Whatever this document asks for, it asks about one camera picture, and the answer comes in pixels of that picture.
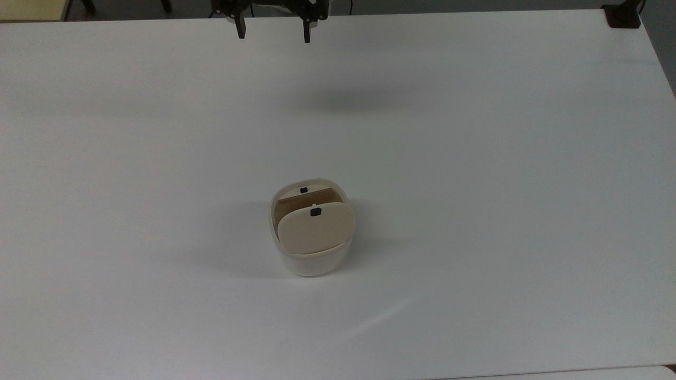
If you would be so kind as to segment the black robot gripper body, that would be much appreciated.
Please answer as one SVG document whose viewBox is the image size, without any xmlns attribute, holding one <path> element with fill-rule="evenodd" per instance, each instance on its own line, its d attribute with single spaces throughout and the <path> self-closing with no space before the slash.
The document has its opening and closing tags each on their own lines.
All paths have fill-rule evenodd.
<svg viewBox="0 0 676 380">
<path fill-rule="evenodd" d="M 212 1 L 214 14 L 237 18 L 246 10 L 255 7 L 270 8 L 284 14 L 295 15 L 302 20 L 317 22 L 328 19 L 328 1 Z"/>
</svg>

